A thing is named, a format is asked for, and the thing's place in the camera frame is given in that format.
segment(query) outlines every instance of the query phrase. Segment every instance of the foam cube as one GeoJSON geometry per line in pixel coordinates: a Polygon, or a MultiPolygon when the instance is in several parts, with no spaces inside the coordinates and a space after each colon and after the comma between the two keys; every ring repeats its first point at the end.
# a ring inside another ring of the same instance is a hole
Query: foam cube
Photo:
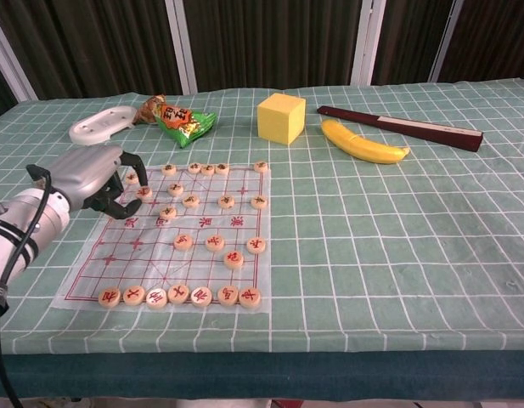
{"type": "Polygon", "coordinates": [[[306,101],[274,93],[258,105],[258,136],[289,145],[305,127],[306,101]]]}

